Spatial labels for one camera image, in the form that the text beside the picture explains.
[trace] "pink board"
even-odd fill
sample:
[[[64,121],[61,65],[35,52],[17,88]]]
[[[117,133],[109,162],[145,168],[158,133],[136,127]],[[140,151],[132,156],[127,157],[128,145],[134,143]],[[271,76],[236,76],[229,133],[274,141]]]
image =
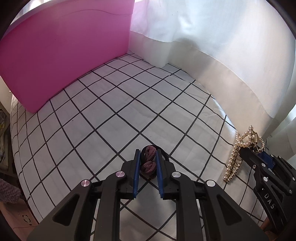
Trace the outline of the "pink board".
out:
[[[53,0],[0,41],[0,76],[30,112],[75,79],[125,54],[134,0]]]

